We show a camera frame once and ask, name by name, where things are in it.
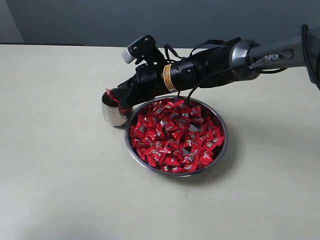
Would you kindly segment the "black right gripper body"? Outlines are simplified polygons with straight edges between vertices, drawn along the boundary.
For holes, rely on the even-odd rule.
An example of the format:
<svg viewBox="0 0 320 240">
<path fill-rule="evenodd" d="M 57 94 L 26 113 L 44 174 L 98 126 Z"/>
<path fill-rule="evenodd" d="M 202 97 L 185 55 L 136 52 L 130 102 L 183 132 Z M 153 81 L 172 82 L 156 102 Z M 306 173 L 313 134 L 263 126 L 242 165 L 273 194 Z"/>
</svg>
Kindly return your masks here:
<svg viewBox="0 0 320 240">
<path fill-rule="evenodd" d="M 187 57 L 180 61 L 136 68 L 136 81 L 140 100 L 152 100 L 169 93 L 191 90 L 208 71 L 196 60 Z"/>
</svg>

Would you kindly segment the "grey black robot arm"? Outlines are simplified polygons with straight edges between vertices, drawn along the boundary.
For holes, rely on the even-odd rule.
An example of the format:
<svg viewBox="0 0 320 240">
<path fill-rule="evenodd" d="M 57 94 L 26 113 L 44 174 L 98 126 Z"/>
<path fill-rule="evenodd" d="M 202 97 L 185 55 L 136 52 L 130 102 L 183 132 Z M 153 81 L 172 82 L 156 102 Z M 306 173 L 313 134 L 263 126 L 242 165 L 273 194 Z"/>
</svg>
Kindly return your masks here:
<svg viewBox="0 0 320 240">
<path fill-rule="evenodd" d="M 306 67 L 310 81 L 320 84 L 320 30 L 307 25 L 296 36 L 266 45 L 239 37 L 209 39 L 187 57 L 176 54 L 170 45 L 160 51 L 155 39 L 145 35 L 131 43 L 122 57 L 136 64 L 135 74 L 107 93 L 124 109 L 169 93 L 192 93 L 295 67 Z"/>
</svg>

